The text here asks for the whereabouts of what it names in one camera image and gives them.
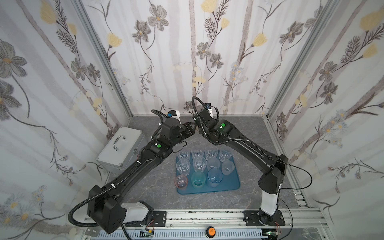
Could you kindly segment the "green plastic cup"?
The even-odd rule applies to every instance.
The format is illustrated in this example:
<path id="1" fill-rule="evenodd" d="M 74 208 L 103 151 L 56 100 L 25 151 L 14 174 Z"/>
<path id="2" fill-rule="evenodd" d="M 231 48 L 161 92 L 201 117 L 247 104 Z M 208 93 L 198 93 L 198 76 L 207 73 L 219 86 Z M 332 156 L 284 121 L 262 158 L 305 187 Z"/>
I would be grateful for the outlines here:
<path id="1" fill-rule="evenodd" d="M 206 184 L 206 175 L 203 172 L 194 172 L 191 176 L 193 188 L 200 189 Z"/>

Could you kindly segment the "pink plastic cup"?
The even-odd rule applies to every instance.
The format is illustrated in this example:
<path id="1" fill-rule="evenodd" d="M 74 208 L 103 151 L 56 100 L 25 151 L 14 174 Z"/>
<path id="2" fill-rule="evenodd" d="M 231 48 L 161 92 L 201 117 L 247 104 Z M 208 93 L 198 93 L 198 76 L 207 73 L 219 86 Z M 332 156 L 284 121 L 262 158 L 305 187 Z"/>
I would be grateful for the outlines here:
<path id="1" fill-rule="evenodd" d="M 174 180 L 175 186 L 178 190 L 185 190 L 188 186 L 188 178 L 185 175 L 178 175 Z"/>

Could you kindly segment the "clear ribbed glass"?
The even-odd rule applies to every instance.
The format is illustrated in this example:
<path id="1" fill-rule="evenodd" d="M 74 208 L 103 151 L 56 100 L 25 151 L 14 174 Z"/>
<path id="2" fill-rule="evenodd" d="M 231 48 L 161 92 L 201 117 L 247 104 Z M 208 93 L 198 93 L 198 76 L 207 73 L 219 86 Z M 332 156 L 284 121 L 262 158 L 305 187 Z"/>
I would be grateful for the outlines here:
<path id="1" fill-rule="evenodd" d="M 207 146 L 205 147 L 205 154 L 206 154 L 206 159 L 215 159 L 218 155 L 218 148 L 216 146 Z"/>
<path id="2" fill-rule="evenodd" d="M 227 146 L 222 146 L 219 151 L 219 160 L 221 162 L 228 161 L 233 156 L 233 151 Z"/>
<path id="3" fill-rule="evenodd" d="M 178 152 L 177 156 L 180 160 L 190 160 L 190 152 L 189 151 L 183 151 L 183 152 Z"/>
<path id="4" fill-rule="evenodd" d="M 203 157 L 205 152 L 201 149 L 192 149 L 191 150 L 192 157 Z"/>

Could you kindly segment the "frosted plastic cup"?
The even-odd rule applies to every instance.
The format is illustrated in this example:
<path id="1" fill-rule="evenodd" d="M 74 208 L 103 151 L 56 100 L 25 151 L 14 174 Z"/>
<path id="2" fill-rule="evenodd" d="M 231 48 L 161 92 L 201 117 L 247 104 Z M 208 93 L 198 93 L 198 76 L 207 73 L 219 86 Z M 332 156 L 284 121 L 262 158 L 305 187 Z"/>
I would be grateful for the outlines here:
<path id="1" fill-rule="evenodd" d="M 219 169 L 221 167 L 221 162 L 217 158 L 210 158 L 207 161 L 207 169 L 208 171 L 212 168 Z"/>
<path id="2" fill-rule="evenodd" d="M 234 171 L 234 169 L 235 169 L 235 164 L 232 161 L 226 160 L 222 163 L 221 170 L 225 176 L 230 175 Z"/>

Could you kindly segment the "blue plastic cup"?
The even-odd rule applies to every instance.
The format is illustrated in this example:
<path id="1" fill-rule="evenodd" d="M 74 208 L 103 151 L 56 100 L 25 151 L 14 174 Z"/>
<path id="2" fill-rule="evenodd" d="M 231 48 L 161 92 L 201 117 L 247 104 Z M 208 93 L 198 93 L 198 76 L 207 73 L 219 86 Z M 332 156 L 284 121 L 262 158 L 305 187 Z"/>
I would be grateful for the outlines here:
<path id="1" fill-rule="evenodd" d="M 211 168 L 207 173 L 207 183 L 211 188 L 216 188 L 222 181 L 224 175 L 220 169 Z"/>

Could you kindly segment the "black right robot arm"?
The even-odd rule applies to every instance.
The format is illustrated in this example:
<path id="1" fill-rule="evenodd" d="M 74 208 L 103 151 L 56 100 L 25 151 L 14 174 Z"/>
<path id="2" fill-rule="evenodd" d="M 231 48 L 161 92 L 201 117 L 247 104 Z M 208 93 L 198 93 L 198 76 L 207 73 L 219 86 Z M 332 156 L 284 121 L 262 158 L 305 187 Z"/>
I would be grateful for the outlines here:
<path id="1" fill-rule="evenodd" d="M 218 109 L 215 109 L 217 117 L 215 119 L 211 117 L 210 110 L 198 97 L 192 97 L 192 106 L 195 111 L 193 119 L 205 139 L 213 145 L 225 145 L 235 150 L 263 173 L 258 180 L 262 190 L 258 218 L 261 225 L 271 225 L 278 212 L 279 194 L 283 189 L 287 166 L 293 165 L 288 163 L 285 155 L 277 156 L 263 149 L 243 135 L 234 124 L 227 120 L 220 120 Z"/>

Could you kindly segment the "clear small glass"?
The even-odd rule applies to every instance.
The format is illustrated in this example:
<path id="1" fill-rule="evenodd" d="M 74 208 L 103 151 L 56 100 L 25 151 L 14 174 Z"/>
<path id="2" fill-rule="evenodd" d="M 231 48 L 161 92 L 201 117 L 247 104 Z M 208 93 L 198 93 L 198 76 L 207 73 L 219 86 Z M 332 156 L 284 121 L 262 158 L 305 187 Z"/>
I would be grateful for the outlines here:
<path id="1" fill-rule="evenodd" d="M 188 176 L 191 170 L 190 160 L 186 158 L 182 158 L 178 160 L 176 163 L 176 168 L 180 175 Z"/>

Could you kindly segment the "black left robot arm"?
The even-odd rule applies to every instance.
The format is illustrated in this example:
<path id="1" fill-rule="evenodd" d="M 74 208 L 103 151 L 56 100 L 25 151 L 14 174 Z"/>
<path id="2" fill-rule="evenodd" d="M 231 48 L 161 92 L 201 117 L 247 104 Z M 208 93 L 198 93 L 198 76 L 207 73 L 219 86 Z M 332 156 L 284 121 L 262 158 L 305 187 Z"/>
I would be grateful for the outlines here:
<path id="1" fill-rule="evenodd" d="M 161 123 L 151 141 L 139 151 L 137 160 L 122 174 L 102 188 L 94 186 L 89 197 L 70 210 L 68 220 L 72 225 L 82 228 L 101 227 L 108 234 L 122 227 L 128 222 L 128 209 L 123 207 L 123 201 L 131 188 L 160 165 L 173 152 L 174 146 L 193 136 L 196 129 L 202 128 L 198 115 L 193 116 L 193 122 L 182 124 L 178 119 L 157 110 L 152 112 L 160 117 Z M 75 220 L 74 213 L 83 206 L 87 206 L 87 214 L 94 223 Z"/>

